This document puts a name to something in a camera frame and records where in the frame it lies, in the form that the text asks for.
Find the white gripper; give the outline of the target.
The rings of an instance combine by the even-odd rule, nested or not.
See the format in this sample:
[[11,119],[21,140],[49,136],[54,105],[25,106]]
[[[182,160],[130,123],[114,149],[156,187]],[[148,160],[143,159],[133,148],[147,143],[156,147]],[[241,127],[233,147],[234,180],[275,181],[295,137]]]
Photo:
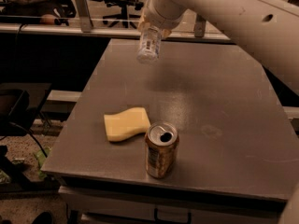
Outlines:
[[172,0],[147,0],[138,21],[137,30],[142,32],[149,26],[162,30],[162,38],[168,38],[183,17],[186,8]]

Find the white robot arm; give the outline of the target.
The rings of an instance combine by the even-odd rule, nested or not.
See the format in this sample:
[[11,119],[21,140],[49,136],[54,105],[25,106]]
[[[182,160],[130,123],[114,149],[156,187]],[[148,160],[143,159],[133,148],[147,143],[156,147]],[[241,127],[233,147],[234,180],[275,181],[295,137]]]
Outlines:
[[138,30],[168,37],[192,10],[299,92],[299,7],[282,0],[147,0]]

